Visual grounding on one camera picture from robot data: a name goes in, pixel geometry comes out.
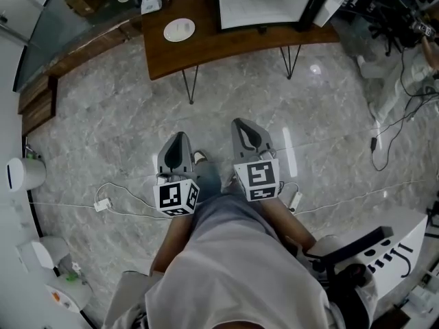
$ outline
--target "white cable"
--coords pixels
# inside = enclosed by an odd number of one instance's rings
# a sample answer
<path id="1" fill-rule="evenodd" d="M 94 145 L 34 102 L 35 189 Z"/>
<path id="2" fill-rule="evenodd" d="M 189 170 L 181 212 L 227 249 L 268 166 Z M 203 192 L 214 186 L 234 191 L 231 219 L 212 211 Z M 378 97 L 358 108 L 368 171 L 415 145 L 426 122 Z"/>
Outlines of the white cable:
<path id="1" fill-rule="evenodd" d="M 299 187 L 299 184 L 297 184 L 297 183 L 295 183 L 295 182 L 288 182 L 288 183 L 284 183 L 284 187 L 285 186 L 287 186 L 288 184 L 294 184 L 294 185 L 296 185 L 297 186 L 297 191 L 299 191 L 300 190 L 300 187 Z"/>
<path id="2" fill-rule="evenodd" d="M 47 202 L 30 202 L 31 205 L 50 205 L 50 206 L 68 206 L 68 207 L 80 207 L 80 208 L 92 208 L 95 209 L 93 206 L 83 206 L 83 205 L 69 205 L 69 204 L 49 204 Z"/>
<path id="3" fill-rule="evenodd" d="M 131 193 L 131 191 L 129 191 L 126 187 L 124 187 L 124 186 L 120 186 L 120 185 L 117 185 L 117 184 L 112 183 L 112 182 L 104 183 L 103 185 L 101 185 L 101 186 L 98 188 L 98 190 L 96 191 L 96 194 L 95 194 L 95 202 L 97 202 L 98 197 L 99 197 L 99 192 L 101 191 L 101 189 L 102 189 L 105 185 L 111 185 L 111 186 L 115 186 L 116 188 L 123 189 L 123 190 L 127 191 L 131 196 L 133 196 L 133 198 L 139 200 L 140 202 L 142 202 L 142 203 L 145 204 L 146 206 L 155 209 L 155 206 L 151 206 L 151 205 L 149 205 L 147 202 L 143 201 L 140 197 L 137 197 L 136 195 L 134 195 L 133 193 Z M 155 216 L 149 216 L 149 215 L 137 215 L 137 214 L 135 214 L 135 213 L 129 213 L 129 212 L 117 212 L 116 210 L 113 210 L 112 208 L 107 208 L 107 210 L 108 210 L 109 212 L 111 212 L 111 213 L 114 213 L 115 215 L 121 215 L 121 216 L 146 217 L 146 218 L 151 218 L 151 219 L 171 219 L 171 218 L 169 218 L 169 217 L 155 217 Z"/>
<path id="4" fill-rule="evenodd" d="M 391 188 L 394 188 L 395 186 L 400 186 L 400 185 L 404 185 L 404 184 L 411 184 L 411 183 L 419 183 L 419 182 L 425 182 L 425 180 L 411 180 L 410 182 L 404 182 L 404 183 L 399 183 L 399 184 L 395 184 L 395 185 L 392 185 L 392 186 L 387 186 L 385 188 L 382 188 L 382 189 L 379 189 L 379 190 L 375 190 L 375 191 L 371 191 L 371 192 L 366 193 L 366 194 L 361 195 L 361 196 L 353 197 L 352 199 L 349 199 L 349 200 L 340 201 L 340 202 L 337 202 L 336 204 L 332 204 L 332 205 L 321 206 L 321 207 L 318 207 L 318 208 L 314 208 L 313 210 L 297 212 L 297 213 L 294 213 L 294 215 L 297 216 L 297 215 L 301 215 L 302 213 L 315 212 L 317 210 L 321 210 L 322 208 L 333 207 L 333 206 L 336 206 L 336 205 L 339 205 L 339 204 L 343 204 L 344 202 L 350 202 L 350 201 L 353 201 L 355 199 L 359 199 L 361 197 L 366 197 L 366 196 L 368 196 L 370 194 L 379 193 L 380 191 L 384 191 L 386 189 L 391 189 Z"/>
<path id="5" fill-rule="evenodd" d="M 105 185 L 112 185 L 112 186 L 115 186 L 116 188 L 123 189 L 123 190 L 125 190 L 127 193 L 129 193 L 131 196 L 133 196 L 133 198 L 139 200 L 140 202 L 142 202 L 143 204 L 145 204 L 145 205 L 148 206 L 149 208 L 154 208 L 154 209 L 156 208 L 155 206 L 151 206 L 151 205 L 149 205 L 147 202 L 143 201 L 140 197 L 137 197 L 136 195 L 134 195 L 133 193 L 131 193 L 131 191 L 129 191 L 126 187 L 124 187 L 124 186 L 120 186 L 120 185 L 117 185 L 117 184 L 112 183 L 112 182 L 104 183 L 103 185 L 101 185 L 101 186 L 98 188 L 98 190 L 96 191 L 96 194 L 95 194 L 95 202 L 97 202 L 98 194 L 99 194 L 99 192 L 101 191 L 101 189 L 102 189 Z"/>
<path id="6" fill-rule="evenodd" d="M 154 217 L 154 216 L 149 216 L 149 215 L 136 215 L 134 213 L 122 213 L 122 212 L 117 212 L 111 208 L 107 208 L 107 210 L 111 213 L 114 213 L 115 215 L 121 215 L 121 216 L 135 216 L 135 217 L 147 217 L 147 218 L 151 218 L 151 219 L 172 219 L 172 218 L 168 218 L 168 217 Z"/>

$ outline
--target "black armrest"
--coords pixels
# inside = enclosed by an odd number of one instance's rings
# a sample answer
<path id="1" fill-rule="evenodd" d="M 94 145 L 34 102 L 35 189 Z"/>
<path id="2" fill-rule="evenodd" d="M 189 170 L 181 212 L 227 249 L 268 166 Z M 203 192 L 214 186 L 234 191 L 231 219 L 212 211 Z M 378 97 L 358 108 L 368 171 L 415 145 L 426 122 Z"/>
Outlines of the black armrest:
<path id="1" fill-rule="evenodd" d="M 393 236 L 393 229 L 391 227 L 381 226 L 353 243 L 331 252 L 326 256 L 314 256 L 308 253 L 305 253 L 304 255 L 310 258 L 317 258 L 323 265 L 336 265 L 343 260 L 347 260 L 348 258 L 366 251 L 373 245 L 376 245 L 380 241 L 390 238 L 391 236 Z"/>

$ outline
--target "black cable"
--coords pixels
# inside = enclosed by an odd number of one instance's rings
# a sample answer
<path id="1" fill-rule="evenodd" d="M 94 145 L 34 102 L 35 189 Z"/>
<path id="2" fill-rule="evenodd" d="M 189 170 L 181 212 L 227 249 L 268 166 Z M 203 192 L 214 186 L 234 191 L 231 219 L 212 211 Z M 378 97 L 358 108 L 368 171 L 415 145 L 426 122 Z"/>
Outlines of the black cable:
<path id="1" fill-rule="evenodd" d="M 387 165 L 389 164 L 390 148 L 392 147 L 392 143 L 393 143 L 393 141 L 398 137 L 398 135 L 399 135 L 399 134 L 401 133 L 401 131 L 403 130 L 404 120 L 407 119 L 408 117 L 412 116 L 413 114 L 416 114 L 416 113 L 420 110 L 421 107 L 423 107 L 427 102 L 431 101 L 433 98 L 435 98 L 435 97 L 437 97 L 437 96 L 439 96 L 439 93 L 438 93 L 437 95 L 434 95 L 434 96 L 430 97 L 427 101 L 423 101 L 423 102 L 421 102 L 420 105 L 419 105 L 415 110 L 411 111 L 409 114 L 405 115 L 403 118 L 399 119 L 398 121 L 396 121 L 396 122 L 390 124 L 386 129 L 384 129 L 382 132 L 380 132 L 378 135 L 376 135 L 374 138 L 372 138 L 372 142 L 371 142 L 371 145 L 370 145 L 370 150 L 371 150 L 371 160 L 372 160 L 372 165 L 373 165 L 373 167 L 375 168 L 376 171 L 378 171 L 378 172 L 383 171 L 383 170 L 387 167 Z M 407 102 L 407 105 L 405 106 L 404 111 L 407 110 L 407 107 L 409 106 L 411 100 L 412 100 L 412 99 L 410 99 L 410 100 Z M 375 151 L 375 149 L 376 149 L 376 147 L 377 147 L 377 138 L 378 138 L 381 134 L 383 134 L 386 130 L 388 130 L 390 127 L 392 127 L 393 125 L 396 125 L 396 124 L 399 123 L 399 122 L 402 122 L 401 127 L 399 128 L 399 131 L 396 133 L 396 135 L 395 135 L 395 136 L 392 138 L 392 140 L 390 141 L 390 144 L 389 144 L 389 147 L 388 147 L 388 150 L 387 150 L 387 159 L 386 159 L 386 161 L 385 161 L 384 166 L 383 166 L 382 168 L 379 169 L 379 168 L 377 168 L 377 166 L 376 166 L 375 163 L 373 162 L 373 153 L 374 153 L 374 151 Z"/>
<path id="2" fill-rule="evenodd" d="M 427 96 L 427 95 L 439 95 L 439 92 L 437 92 L 437 91 L 435 91 L 435 92 L 432 92 L 432 93 L 425 93 L 425 94 L 415 94 L 415 95 L 412 95 L 412 94 L 410 94 L 408 91 L 407 91 L 407 89 L 405 88 L 405 86 L 404 86 L 404 83 L 403 83 L 403 74 L 404 74 L 404 71 L 405 71 L 405 65 L 404 65 L 404 51 L 407 49 L 407 47 L 404 47 L 403 48 L 403 51 L 401 52 L 401 63 L 402 63 L 402 66 L 403 66 L 403 69 L 402 69 L 402 71 L 401 71 L 401 75 L 399 76 L 399 81 L 401 82 L 401 86 L 403 87 L 403 89 L 404 89 L 404 91 L 405 91 L 405 94 L 407 94 L 408 96 L 410 96 L 410 97 L 423 97 L 423 96 Z"/>
<path id="3" fill-rule="evenodd" d="M 432 99 L 434 99 L 435 97 L 439 96 L 439 92 L 437 92 L 437 91 L 432 92 L 432 93 L 415 94 L 415 95 L 411 95 L 411 94 L 407 91 L 407 89 L 405 88 L 404 83 L 403 83 L 403 74 L 404 74 L 404 70 L 405 70 L 405 65 L 404 65 L 404 51 L 405 51 L 405 49 L 406 49 L 406 48 L 404 48 L 403 51 L 401 52 L 401 63 L 402 63 L 402 67 L 403 67 L 403 68 L 402 68 L 402 71 L 401 71 L 401 75 L 399 76 L 399 80 L 400 80 L 400 82 L 401 82 L 401 86 L 403 87 L 405 93 L 410 97 L 410 99 L 409 99 L 409 101 L 407 102 L 407 104 L 405 105 L 403 118 L 401 118 L 401 119 L 399 119 L 398 121 L 396 121 L 396 122 L 390 124 L 386 129 L 384 129 L 382 132 L 380 132 L 380 133 L 377 134 L 374 138 L 372 138 L 372 141 L 371 141 L 371 143 L 370 143 L 370 151 L 371 151 L 370 158 L 371 158 L 371 161 L 372 161 L 372 165 L 373 165 L 373 167 L 374 167 L 375 170 L 378 171 L 378 172 L 383 171 L 383 170 L 388 166 L 388 164 L 389 164 L 389 157 L 390 157 L 390 149 L 391 149 L 391 147 L 392 147 L 392 143 L 393 143 L 393 141 L 398 137 L 398 135 L 401 133 L 401 131 L 403 130 L 403 127 L 404 127 L 404 120 L 405 120 L 406 118 L 412 116 L 413 114 L 416 114 L 416 113 L 420 110 L 420 108 L 423 107 L 427 102 L 429 102 L 429 101 L 431 101 Z M 420 103 L 420 105 L 417 106 L 415 110 L 411 111 L 411 112 L 410 112 L 409 114 L 407 114 L 407 115 L 405 114 L 405 112 L 407 111 L 407 109 L 408 109 L 408 107 L 409 107 L 409 105 L 410 105 L 410 102 L 413 100 L 414 97 L 425 97 L 425 96 L 429 96 L 429 95 L 433 95 L 433 96 L 431 96 L 427 101 L 422 100 L 421 103 Z M 386 159 L 386 161 L 385 161 L 384 166 L 383 166 L 382 168 L 379 169 L 379 168 L 377 168 L 377 166 L 375 165 L 375 163 L 374 163 L 374 161 L 373 161 L 373 153 L 374 153 L 375 149 L 377 148 L 377 139 L 378 139 L 378 137 L 379 137 L 380 135 L 382 135 L 382 134 L 383 134 L 385 131 L 387 131 L 390 127 L 392 127 L 393 125 L 396 125 L 396 124 L 399 123 L 399 122 L 402 122 L 401 127 L 399 128 L 399 131 L 396 133 L 396 135 L 395 135 L 395 136 L 392 138 L 392 140 L 390 141 L 390 144 L 389 144 L 389 147 L 388 147 L 388 150 L 387 150 L 387 159 Z"/>

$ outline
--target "wooden desk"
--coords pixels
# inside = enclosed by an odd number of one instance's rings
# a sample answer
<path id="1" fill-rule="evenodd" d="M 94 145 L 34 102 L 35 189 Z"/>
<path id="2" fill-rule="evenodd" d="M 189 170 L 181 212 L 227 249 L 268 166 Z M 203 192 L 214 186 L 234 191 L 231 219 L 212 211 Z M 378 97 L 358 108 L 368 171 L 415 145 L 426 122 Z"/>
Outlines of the wooden desk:
<path id="1" fill-rule="evenodd" d="M 169 42 L 163 36 L 163 30 L 169 22 L 179 18 L 191 19 L 195 23 L 195 33 L 182 42 Z M 215 19 L 205 0 L 172 0 L 169 7 L 144 14 L 142 28 L 151 80 L 182 71 L 190 103 L 193 103 L 193 91 L 200 64 L 241 53 L 280 47 L 290 79 L 300 51 L 299 48 L 294 65 L 291 67 L 290 45 L 340 41 L 330 25 L 322 28 L 312 27 L 301 33 L 290 26 L 268 27 L 264 34 L 260 34 L 255 28 L 218 33 Z M 288 47 L 289 67 L 282 47 Z M 185 69 L 193 66 L 197 66 L 197 69 L 190 94 Z"/>

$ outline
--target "cable on floor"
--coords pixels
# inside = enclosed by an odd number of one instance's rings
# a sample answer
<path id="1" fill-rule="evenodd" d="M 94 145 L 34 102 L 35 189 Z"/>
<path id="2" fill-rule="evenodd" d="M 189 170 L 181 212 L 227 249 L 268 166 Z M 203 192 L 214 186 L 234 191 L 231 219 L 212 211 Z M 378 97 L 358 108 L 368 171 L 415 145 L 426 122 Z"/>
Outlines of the cable on floor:
<path id="1" fill-rule="evenodd" d="M 389 157 L 390 157 L 390 149 L 392 147 L 392 143 L 393 141 L 398 137 L 398 135 L 401 133 L 401 131 L 403 130 L 403 126 L 404 126 L 404 120 L 412 115 L 415 115 L 425 104 L 427 104 L 428 102 L 430 102 L 432 99 L 436 98 L 437 96 L 439 96 L 439 92 L 435 91 L 435 92 L 431 92 L 431 93 L 425 93 L 425 94 L 415 94 L 412 95 L 410 94 L 406 87 L 404 86 L 403 83 L 403 74 L 404 74 L 404 70 L 405 70 L 405 65 L 404 65 L 404 51 L 406 48 L 403 49 L 403 51 L 401 52 L 401 63 L 402 63 L 402 70 L 401 70 L 401 74 L 399 76 L 399 80 L 401 82 L 401 86 L 403 87 L 405 94 L 407 94 L 410 97 L 410 100 L 407 102 L 407 104 L 405 105 L 405 109 L 404 109 L 404 115 L 403 118 L 399 119 L 398 121 L 390 124 L 389 126 L 387 126 L 386 129 L 384 129 L 382 132 L 380 132 L 378 135 L 376 135 L 374 138 L 372 138 L 371 142 L 370 142 L 370 159 L 372 161 L 372 165 L 375 168 L 376 171 L 381 172 L 383 171 L 389 164 Z M 414 97 L 425 97 L 425 96 L 430 96 L 430 98 L 427 101 L 422 100 L 420 105 L 413 111 L 411 111 L 409 114 L 405 114 L 405 112 L 407 111 L 407 108 L 410 105 L 410 102 L 413 100 Z M 375 165 L 374 161 L 373 161 L 373 153 L 375 151 L 375 149 L 377 148 L 377 138 L 383 134 L 386 130 L 388 130 L 390 127 L 392 127 L 393 125 L 396 125 L 397 123 L 402 122 L 401 123 L 401 127 L 399 128 L 399 131 L 396 133 L 396 135 L 392 138 L 392 140 L 390 141 L 388 150 L 387 150 L 387 158 L 385 161 L 384 166 L 382 166 L 382 168 L 377 168 L 377 166 Z"/>
<path id="2" fill-rule="evenodd" d="M 287 186 L 287 185 L 289 185 L 289 184 L 294 184 L 294 185 L 296 185 L 296 186 L 297 186 L 297 191 L 300 191 L 299 184 L 297 184 L 297 183 L 295 183 L 295 182 L 284 183 L 284 186 Z"/>
<path id="3" fill-rule="evenodd" d="M 104 186 L 107 186 L 107 185 L 111 185 L 111 186 L 114 186 L 114 187 L 116 187 L 116 188 L 123 189 L 123 190 L 125 190 L 127 193 L 129 193 L 131 196 L 133 196 L 133 198 L 135 198 L 136 200 L 139 200 L 142 204 L 148 206 L 149 208 L 153 208 L 153 209 L 156 208 L 155 206 L 151 206 L 150 204 L 148 204 L 146 201 L 144 201 L 144 200 L 141 199 L 140 197 L 137 197 L 136 195 L 134 195 L 133 193 L 131 193 L 131 191 L 129 191 L 126 187 L 121 186 L 121 185 L 118 185 L 118 184 L 115 184 L 115 183 L 112 183 L 112 182 L 104 183 L 104 184 L 102 184 L 102 185 L 98 188 L 98 190 L 96 191 L 96 194 L 95 194 L 95 203 L 97 203 L 97 202 L 99 201 L 99 192 L 102 190 L 102 188 L 103 188 Z M 146 217 L 146 218 L 150 218 L 150 219 L 158 219 L 158 220 L 160 220 L 160 219 L 161 219 L 161 220 L 164 220 L 164 219 L 171 219 L 171 218 L 169 218 L 169 217 L 155 217 L 155 216 L 150 216 L 150 215 L 138 215 L 138 214 L 135 214 L 135 213 L 129 213 L 129 212 L 118 212 L 118 211 L 116 211 L 116 210 L 113 210 L 112 208 L 107 208 L 107 210 L 108 210 L 109 212 L 111 212 L 111 213 L 114 213 L 115 215 L 121 215 L 121 216 Z"/>
<path id="4" fill-rule="evenodd" d="M 85 206 L 85 205 L 69 205 L 69 204 L 51 204 L 49 202 L 30 202 L 30 205 L 48 205 L 48 206 L 67 206 L 67 207 L 80 207 L 80 208 L 92 208 L 93 206 Z"/>
<path id="5" fill-rule="evenodd" d="M 355 196 L 355 197 L 353 197 L 352 199 L 339 201 L 339 202 L 337 202 L 336 204 L 317 207 L 317 208 L 314 208 L 313 210 L 297 212 L 297 213 L 294 213 L 294 216 L 301 215 L 301 214 L 303 214 L 303 213 L 315 212 L 315 211 L 317 211 L 317 210 L 321 210 L 322 208 L 326 208 L 326 207 L 333 207 L 333 206 L 336 206 L 336 205 L 343 204 L 344 202 L 351 202 L 351 201 L 353 201 L 353 200 L 355 200 L 355 199 L 359 199 L 359 198 L 361 198 L 361 197 L 366 197 L 366 196 L 369 196 L 369 195 L 372 195 L 372 194 L 375 194 L 375 193 L 379 193 L 380 191 L 384 191 L 384 190 L 387 190 L 387 189 L 395 188 L 395 187 L 400 186 L 400 185 L 404 185 L 404 184 L 412 184 L 412 183 L 419 183 L 419 182 L 425 182 L 425 180 L 411 180 L 411 181 L 409 181 L 409 182 L 404 182 L 404 183 L 399 183 L 399 184 L 395 184 L 395 185 L 392 185 L 392 186 L 387 186 L 387 187 L 382 188 L 382 189 L 379 189 L 379 190 L 371 191 L 371 192 L 366 193 L 366 194 L 364 194 L 364 195 Z"/>
<path id="6" fill-rule="evenodd" d="M 142 202 L 146 206 L 148 206 L 150 208 L 155 208 L 154 206 L 151 206 L 147 202 L 143 201 L 140 197 L 137 197 L 136 195 L 131 193 L 131 191 L 129 191 L 126 187 L 117 185 L 117 184 L 112 183 L 112 182 L 107 182 L 107 183 L 101 185 L 98 188 L 98 190 L 96 191 L 96 194 L 95 194 L 95 202 L 98 202 L 99 192 L 106 185 L 111 185 L 111 186 L 115 186 L 116 188 L 121 188 L 121 189 L 127 191 L 131 196 L 133 196 L 133 198 L 139 200 L 140 202 Z M 85 206 L 85 205 L 55 204 L 55 203 L 49 203 L 49 202 L 30 202 L 30 204 L 33 204 L 33 205 L 46 205 L 46 206 L 66 206 L 66 207 L 78 207 L 78 208 L 91 208 L 93 210 L 96 210 L 94 206 Z M 137 215 L 135 213 L 129 213 L 129 212 L 118 212 L 116 210 L 113 210 L 112 208 L 107 208 L 107 211 L 111 212 L 111 213 L 113 213 L 115 215 L 121 215 L 121 216 L 145 217 L 145 218 L 158 219 L 158 220 L 171 219 L 169 217 L 155 217 L 155 216 L 150 216 L 150 215 Z"/>
<path id="7" fill-rule="evenodd" d="M 123 189 L 123 190 L 125 190 L 128 194 L 130 194 L 131 196 L 133 196 L 133 198 L 139 200 L 140 202 L 142 202 L 143 204 L 145 204 L 145 205 L 148 206 L 149 208 L 155 208 L 155 206 L 151 206 L 151 205 L 149 205 L 146 201 L 143 201 L 140 197 L 137 197 L 136 195 L 134 195 L 133 193 L 131 193 L 131 191 L 129 191 L 126 187 L 121 186 L 121 185 L 117 185 L 117 184 L 112 183 L 112 182 L 104 183 L 104 184 L 102 184 L 102 185 L 98 188 L 98 190 L 96 191 L 96 194 L 95 194 L 95 202 L 98 201 L 97 198 L 99 197 L 99 192 L 101 191 L 101 189 L 102 189 L 104 186 L 107 186 L 107 185 L 111 185 L 111 186 L 114 186 L 114 187 L 116 187 L 116 188 Z"/>

